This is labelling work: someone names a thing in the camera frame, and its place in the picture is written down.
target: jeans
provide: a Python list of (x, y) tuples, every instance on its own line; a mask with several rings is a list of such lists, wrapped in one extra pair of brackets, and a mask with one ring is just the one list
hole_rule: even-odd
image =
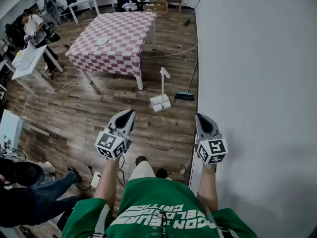
[(30, 188), (36, 195), (34, 213), (37, 217), (37, 224), (44, 223), (57, 217), (64, 211), (73, 208), (77, 201), (77, 196), (71, 196), (63, 200), (56, 201), (62, 196), (74, 182), (77, 181), (77, 175), (70, 171), (62, 178), (50, 182), (38, 182)]
[[(44, 45), (47, 45), (47, 42), (46, 42), (45, 39), (42, 40), (42, 41), (41, 41), (40, 43), (38, 43), (37, 45), (35, 45), (35, 47), (38, 49), (38, 48), (40, 48), (40, 47), (42, 47), (42, 46), (44, 46)], [(51, 50), (51, 49), (49, 48), (49, 46), (47, 46), (46, 48), (47, 48), (47, 50), (50, 52), (50, 54), (53, 56), (53, 58), (54, 58), (55, 60), (57, 60), (57, 59), (58, 59), (58, 55), (56, 55), (56, 54), (53, 52), (53, 50)], [(46, 55), (46, 53), (43, 54), (43, 57), (44, 57), (45, 62), (46, 62), (47, 65), (48, 65), (48, 68), (49, 68), (50, 73), (52, 73), (52, 72), (54, 71), (54, 69), (55, 69), (55, 64), (52, 62), (52, 60), (49, 58), (49, 56)]]

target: plate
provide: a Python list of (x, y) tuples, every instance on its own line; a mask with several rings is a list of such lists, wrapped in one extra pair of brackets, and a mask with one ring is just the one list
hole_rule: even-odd
[(100, 45), (103, 45), (103, 44), (106, 44), (107, 42), (108, 42), (108, 38), (107, 37), (101, 37), (101, 38), (99, 38), (98, 40), (97, 40), (97, 42), (96, 42), (96, 44), (98, 45), (98, 46), (100, 46)]

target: shoe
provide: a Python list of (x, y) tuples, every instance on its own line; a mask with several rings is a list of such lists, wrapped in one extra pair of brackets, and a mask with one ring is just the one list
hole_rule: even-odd
[(135, 159), (135, 165), (138, 166), (142, 161), (148, 161), (147, 157), (139, 156)]
[(74, 167), (67, 167), (67, 171), (74, 172), (77, 175), (77, 182), (81, 182), (83, 179), (80, 177), (78, 171)]
[(54, 68), (54, 70), (49, 73), (49, 77), (52, 77), (54, 75), (55, 71), (56, 71), (56, 68)]
[(46, 164), (47, 166), (49, 166), (50, 168), (54, 168), (54, 172), (53, 172), (52, 174), (55, 174), (55, 173), (56, 173), (56, 169), (55, 169), (55, 167), (52, 165), (51, 162), (46, 161), (45, 164)]
[(166, 179), (167, 178), (167, 171), (165, 169), (158, 169), (156, 177)]

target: power strip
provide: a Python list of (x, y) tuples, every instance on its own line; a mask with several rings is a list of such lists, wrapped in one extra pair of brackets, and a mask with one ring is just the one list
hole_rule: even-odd
[(94, 174), (93, 180), (91, 181), (92, 187), (97, 188), (100, 177), (101, 177), (101, 173), (96, 171)]

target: wooden floor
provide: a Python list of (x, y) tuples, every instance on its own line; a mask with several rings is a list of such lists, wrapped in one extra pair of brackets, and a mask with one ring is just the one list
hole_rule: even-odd
[[(100, 10), (101, 13), (113, 12), (110, 7)], [(171, 9), (168, 14), (159, 14), (156, 24), (157, 49), (152, 51), (149, 42), (144, 46), (141, 57), (175, 54), (195, 46), (195, 18), (191, 18), (189, 26), (183, 26), (189, 13), (190, 10), (184, 9), (178, 15), (177, 9)], [(94, 10), (88, 10), (78, 16), (78, 25), (68, 21), (57, 27), (56, 32), (65, 44), (73, 43), (95, 16)], [(52, 43), (50, 47), (58, 55), (66, 50), (61, 42)], [(108, 124), (112, 115), (134, 109), (137, 114), (134, 130), (130, 134), (133, 143), (125, 154), (123, 166), (125, 182), (128, 182), (135, 168), (136, 157), (144, 155), (155, 172), (157, 168), (163, 167), (173, 180), (187, 184), (197, 102), (175, 100), (174, 95), (176, 92), (186, 92), (196, 60), (197, 48), (178, 56), (142, 59), (143, 91), (138, 91), (134, 77), (102, 72), (90, 73), (93, 80), (91, 85), (80, 77), (54, 94), (40, 83), (36, 84), (33, 78), (27, 78), (25, 82), (31, 88), (36, 84), (36, 96), (30, 95), (15, 81), (9, 82), (6, 108), (19, 116), (27, 116), (33, 125), (51, 133), (50, 137), (46, 137), (23, 129), (20, 148), (30, 160), (50, 161), (56, 167), (57, 178), (66, 174), (67, 166), (74, 166), (84, 179), (82, 186), (88, 187), (92, 180), (88, 166), (93, 167), (93, 172), (101, 172), (106, 162), (106, 159), (97, 156), (94, 148), (99, 131)], [(56, 90), (81, 75), (65, 55), (61, 55), (60, 64), (64, 72), (54, 75)], [(165, 82), (165, 92), (172, 107), (154, 113), (149, 106), (149, 98), (160, 94), (161, 67), (165, 67), (171, 75)], [(197, 94), (197, 73), (190, 92)], [(186, 172), (182, 175), (180, 171), (184, 168)], [(118, 183), (116, 207), (119, 206), (123, 190)], [(93, 193), (91, 189), (82, 192), (72, 186), (67, 192), (67, 196), (71, 195), (92, 197)], [(61, 232), (55, 225), (57, 221), (58, 218), (55, 218), (30, 229), (39, 238), (52, 237), (53, 234), (60, 237)]]

